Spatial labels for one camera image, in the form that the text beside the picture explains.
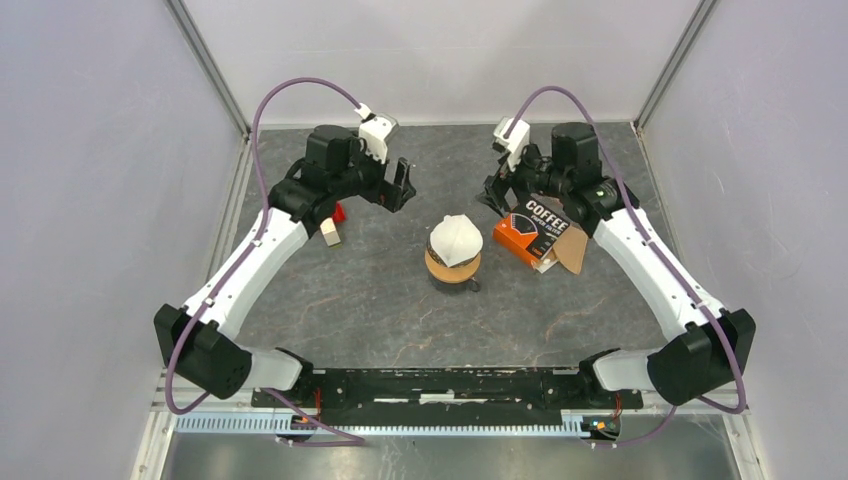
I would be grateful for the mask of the white paper coffee filter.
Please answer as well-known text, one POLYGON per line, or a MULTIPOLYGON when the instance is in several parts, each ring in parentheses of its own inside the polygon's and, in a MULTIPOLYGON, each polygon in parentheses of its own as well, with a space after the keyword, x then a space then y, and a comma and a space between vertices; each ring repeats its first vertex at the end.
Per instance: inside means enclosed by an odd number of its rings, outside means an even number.
POLYGON ((436 247, 445 244, 463 245, 482 251, 483 237, 468 216, 446 215, 430 232, 429 243, 436 247))

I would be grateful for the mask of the glass cone dripper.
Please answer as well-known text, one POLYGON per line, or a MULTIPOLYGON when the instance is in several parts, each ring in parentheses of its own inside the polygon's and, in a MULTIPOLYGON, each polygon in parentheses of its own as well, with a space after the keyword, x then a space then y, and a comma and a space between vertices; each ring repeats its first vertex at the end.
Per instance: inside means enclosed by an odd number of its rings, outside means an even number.
POLYGON ((440 266, 457 269, 471 264, 481 254, 481 249, 463 245, 427 245, 428 255, 440 266))

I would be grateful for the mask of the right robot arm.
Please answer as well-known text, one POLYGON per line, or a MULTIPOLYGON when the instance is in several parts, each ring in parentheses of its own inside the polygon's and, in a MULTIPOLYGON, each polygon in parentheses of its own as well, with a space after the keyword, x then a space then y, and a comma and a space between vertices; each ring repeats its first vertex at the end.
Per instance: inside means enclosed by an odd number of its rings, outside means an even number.
POLYGON ((666 338, 659 349, 612 349, 584 360, 577 392, 585 405, 602 408, 618 391, 644 390, 680 406, 742 376, 754 319, 706 292, 656 235, 632 191, 603 173, 591 125, 555 126, 551 152, 543 154, 529 125, 507 117, 495 127, 493 147, 499 167, 479 199, 499 217, 494 239, 539 271, 557 263, 579 271, 586 245, 596 243, 635 285, 666 338))

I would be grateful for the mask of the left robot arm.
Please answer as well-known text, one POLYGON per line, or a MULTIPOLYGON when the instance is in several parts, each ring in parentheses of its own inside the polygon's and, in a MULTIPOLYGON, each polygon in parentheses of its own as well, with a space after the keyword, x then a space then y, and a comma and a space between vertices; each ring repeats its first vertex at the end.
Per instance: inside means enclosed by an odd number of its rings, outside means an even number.
POLYGON ((303 359, 284 349, 242 347, 235 339, 270 280, 340 201, 360 197, 396 212, 415 196, 404 158, 394 178, 386 177, 396 130, 393 120, 375 116, 356 129, 320 125, 310 132, 303 157, 271 188, 268 208, 226 262, 182 305, 164 304, 154 315, 168 375, 218 399, 263 387, 275 388, 290 407, 312 399, 314 381, 301 372, 303 359))

